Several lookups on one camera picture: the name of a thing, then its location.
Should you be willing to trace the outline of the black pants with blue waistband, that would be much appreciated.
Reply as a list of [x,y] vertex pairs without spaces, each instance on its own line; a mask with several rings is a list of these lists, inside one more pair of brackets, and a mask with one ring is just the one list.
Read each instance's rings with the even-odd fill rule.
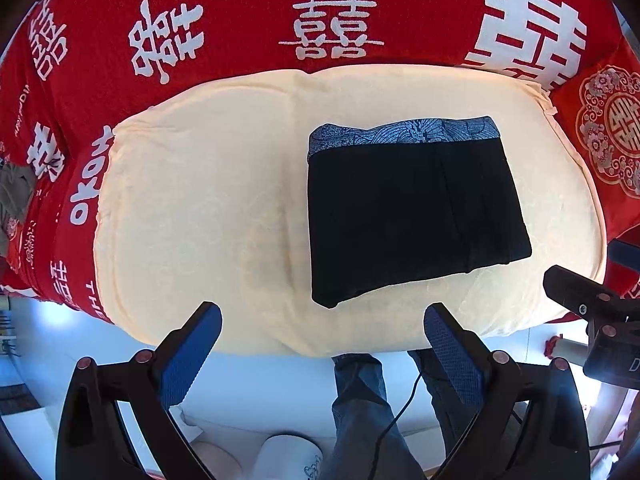
[[307,164],[311,298],[322,307],[533,252],[488,116],[325,124]]

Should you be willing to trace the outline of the red embroidered pillow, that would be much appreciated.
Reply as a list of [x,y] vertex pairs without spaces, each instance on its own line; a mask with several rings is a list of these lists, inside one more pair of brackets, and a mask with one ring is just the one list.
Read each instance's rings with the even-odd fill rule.
[[593,177],[639,197],[639,60],[626,38],[551,92],[562,125]]

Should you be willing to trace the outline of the person's legs in jeans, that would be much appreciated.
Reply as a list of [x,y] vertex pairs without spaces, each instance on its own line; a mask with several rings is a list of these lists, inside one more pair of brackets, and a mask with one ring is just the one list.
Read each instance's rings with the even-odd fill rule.
[[[463,404],[431,349],[409,353],[432,398],[445,448],[450,452],[475,416]],[[321,479],[422,479],[387,402],[382,363],[365,353],[333,359],[337,397],[332,405],[336,442]]]

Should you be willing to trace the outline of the white slipper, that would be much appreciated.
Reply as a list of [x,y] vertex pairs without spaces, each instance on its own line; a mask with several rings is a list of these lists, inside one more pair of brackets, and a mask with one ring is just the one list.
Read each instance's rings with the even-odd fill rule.
[[317,479],[323,453],[314,442],[295,434],[277,434],[265,440],[250,478],[255,480]]

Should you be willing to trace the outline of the cream seat cushion cover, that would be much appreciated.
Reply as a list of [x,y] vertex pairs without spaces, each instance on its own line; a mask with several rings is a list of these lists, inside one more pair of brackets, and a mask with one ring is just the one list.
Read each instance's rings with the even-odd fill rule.
[[[560,318],[544,272],[558,264],[602,281],[606,234],[593,178],[554,115],[539,84],[444,66],[270,70],[199,84],[115,128],[93,243],[104,310],[158,344],[213,301],[224,318],[218,351],[313,358],[423,348],[434,302],[486,337]],[[532,255],[334,309],[315,304],[306,204],[314,129],[478,116],[500,131]]]

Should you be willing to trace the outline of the red sofa cover white characters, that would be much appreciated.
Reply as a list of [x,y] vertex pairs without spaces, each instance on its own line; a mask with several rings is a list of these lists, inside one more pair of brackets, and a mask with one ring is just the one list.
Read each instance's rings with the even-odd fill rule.
[[[612,0],[30,0],[1,57],[1,158],[37,185],[9,224],[1,290],[105,318],[92,243],[112,130],[196,84],[428,64],[551,94],[622,38]],[[639,197],[596,185],[608,237],[637,243]]]

